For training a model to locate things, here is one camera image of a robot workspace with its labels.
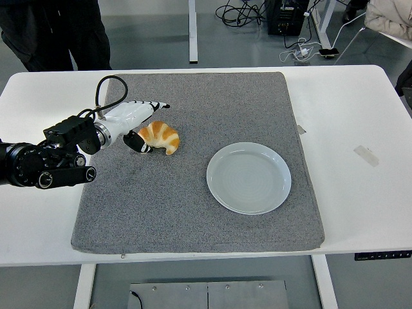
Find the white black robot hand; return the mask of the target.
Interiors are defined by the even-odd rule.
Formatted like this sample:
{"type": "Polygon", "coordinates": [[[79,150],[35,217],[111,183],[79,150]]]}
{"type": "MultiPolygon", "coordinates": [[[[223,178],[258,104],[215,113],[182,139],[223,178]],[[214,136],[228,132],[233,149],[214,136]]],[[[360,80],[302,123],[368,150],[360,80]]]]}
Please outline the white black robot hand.
{"type": "Polygon", "coordinates": [[[153,150],[133,130],[149,119],[155,111],[170,108],[169,104],[156,101],[123,102],[95,121],[95,127],[101,148],[108,148],[122,136],[124,143],[138,153],[150,153],[153,150]]]}

